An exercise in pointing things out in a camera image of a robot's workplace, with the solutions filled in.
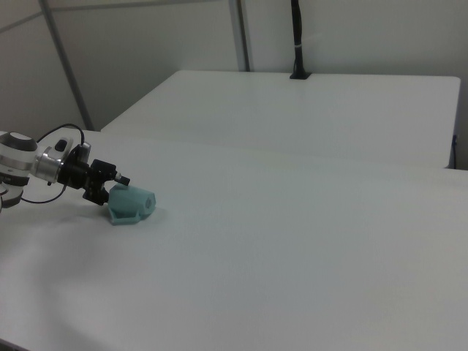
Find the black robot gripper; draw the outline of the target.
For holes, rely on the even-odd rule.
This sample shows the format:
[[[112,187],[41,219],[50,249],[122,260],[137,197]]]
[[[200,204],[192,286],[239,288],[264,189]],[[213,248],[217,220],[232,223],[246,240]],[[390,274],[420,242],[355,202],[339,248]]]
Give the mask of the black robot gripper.
[[[85,200],[104,205],[109,200],[105,183],[114,180],[120,184],[129,184],[130,179],[117,173],[116,166],[111,163],[95,159],[89,165],[90,150],[90,145],[75,146],[58,172],[57,181],[73,189],[82,189]]]

